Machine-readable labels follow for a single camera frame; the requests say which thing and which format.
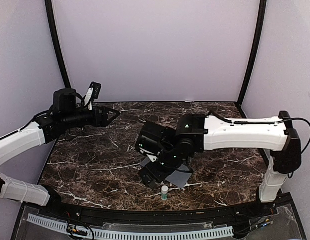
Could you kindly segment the green white glue stick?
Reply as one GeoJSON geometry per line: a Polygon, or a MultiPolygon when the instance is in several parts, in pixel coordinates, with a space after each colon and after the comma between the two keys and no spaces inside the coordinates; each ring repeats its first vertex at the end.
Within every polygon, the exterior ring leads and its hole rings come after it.
{"type": "Polygon", "coordinates": [[[168,190],[169,190],[169,188],[166,185],[163,185],[161,187],[161,199],[163,201],[167,200],[167,198],[168,198],[168,190]]]}

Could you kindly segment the blue-grey envelope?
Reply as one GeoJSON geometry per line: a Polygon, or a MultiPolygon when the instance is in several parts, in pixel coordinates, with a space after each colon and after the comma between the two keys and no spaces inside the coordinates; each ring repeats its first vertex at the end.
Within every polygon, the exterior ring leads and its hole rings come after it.
{"type": "Polygon", "coordinates": [[[148,157],[146,157],[140,164],[141,168],[144,167],[146,164],[157,164],[163,170],[170,171],[170,175],[164,181],[171,183],[180,189],[182,189],[186,185],[186,183],[193,174],[193,169],[189,167],[185,162],[181,163],[176,167],[168,167],[162,162],[152,162],[149,160],[148,157]]]}

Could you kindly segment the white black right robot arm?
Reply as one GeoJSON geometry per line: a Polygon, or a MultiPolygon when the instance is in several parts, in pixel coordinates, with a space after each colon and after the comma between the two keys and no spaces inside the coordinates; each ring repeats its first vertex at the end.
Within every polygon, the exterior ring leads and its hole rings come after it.
{"type": "Polygon", "coordinates": [[[285,181],[299,169],[306,150],[286,111],[260,119],[223,118],[213,111],[186,114],[176,128],[146,122],[135,143],[136,151],[144,156],[138,175],[151,189],[162,181],[183,188],[193,174],[189,160],[196,153],[237,148],[270,151],[265,177],[257,189],[256,201],[250,205],[250,213],[260,217],[285,181]]]}

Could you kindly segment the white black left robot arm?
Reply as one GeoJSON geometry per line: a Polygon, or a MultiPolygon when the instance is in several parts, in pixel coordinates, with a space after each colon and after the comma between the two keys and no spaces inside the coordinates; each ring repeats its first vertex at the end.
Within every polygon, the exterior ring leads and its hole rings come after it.
{"type": "MultiPolygon", "coordinates": [[[[93,105],[100,89],[99,83],[92,82],[85,96],[80,96],[72,88],[54,92],[48,110],[36,114],[25,126],[0,138],[0,166],[30,149],[58,139],[70,129],[107,127],[120,113],[93,105]]],[[[54,218],[65,214],[65,206],[57,201],[58,194],[49,187],[16,180],[3,173],[0,173],[0,199],[45,206],[54,218]]]]}

